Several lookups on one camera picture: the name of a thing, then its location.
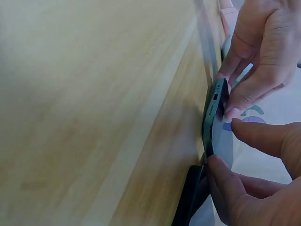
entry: hand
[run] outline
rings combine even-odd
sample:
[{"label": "hand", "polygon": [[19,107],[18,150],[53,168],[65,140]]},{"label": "hand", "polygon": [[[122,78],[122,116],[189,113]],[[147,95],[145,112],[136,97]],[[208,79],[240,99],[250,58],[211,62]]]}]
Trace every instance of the hand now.
[{"label": "hand", "polygon": [[238,116],[292,80],[301,46],[300,17],[299,0],[245,0],[217,77],[226,78],[232,88],[250,63],[253,67],[231,91],[227,118]]},{"label": "hand", "polygon": [[231,172],[216,155],[208,158],[208,178],[221,220],[231,226],[301,225],[301,123],[284,126],[233,120],[236,137],[281,158],[293,181],[289,185]]}]

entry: pink object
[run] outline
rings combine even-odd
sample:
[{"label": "pink object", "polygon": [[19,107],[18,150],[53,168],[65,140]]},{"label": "pink object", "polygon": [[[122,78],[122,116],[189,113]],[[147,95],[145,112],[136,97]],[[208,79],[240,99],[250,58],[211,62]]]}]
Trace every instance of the pink object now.
[{"label": "pink object", "polygon": [[220,7],[222,25],[224,27],[225,35],[228,37],[234,32],[234,27],[238,17],[238,10],[233,7],[231,0],[221,0]]}]

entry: smartphone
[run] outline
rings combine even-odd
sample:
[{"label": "smartphone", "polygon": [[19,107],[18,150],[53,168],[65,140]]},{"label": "smartphone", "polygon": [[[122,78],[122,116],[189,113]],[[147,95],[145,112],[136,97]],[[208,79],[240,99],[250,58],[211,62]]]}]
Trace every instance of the smartphone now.
[{"label": "smartphone", "polygon": [[215,225],[205,163],[210,155],[216,154],[228,167],[232,167],[233,135],[231,131],[223,129],[224,109],[228,99],[227,81],[217,80],[204,110],[202,138],[205,152],[200,164],[188,170],[172,226]]}]

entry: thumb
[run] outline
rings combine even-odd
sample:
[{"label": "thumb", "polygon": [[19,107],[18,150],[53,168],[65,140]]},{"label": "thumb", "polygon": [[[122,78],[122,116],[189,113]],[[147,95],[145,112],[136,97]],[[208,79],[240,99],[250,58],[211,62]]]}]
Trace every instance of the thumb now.
[{"label": "thumb", "polygon": [[275,69],[269,65],[261,65],[239,83],[230,93],[225,109],[225,116],[233,118],[245,109],[253,106],[278,85]]}]

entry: wooden surface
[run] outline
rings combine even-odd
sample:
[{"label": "wooden surface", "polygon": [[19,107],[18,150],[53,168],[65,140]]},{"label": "wooden surface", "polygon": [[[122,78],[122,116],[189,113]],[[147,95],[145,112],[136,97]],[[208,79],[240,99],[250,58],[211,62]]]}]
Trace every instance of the wooden surface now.
[{"label": "wooden surface", "polygon": [[216,1],[0,9],[0,225],[170,225],[202,153]]}]

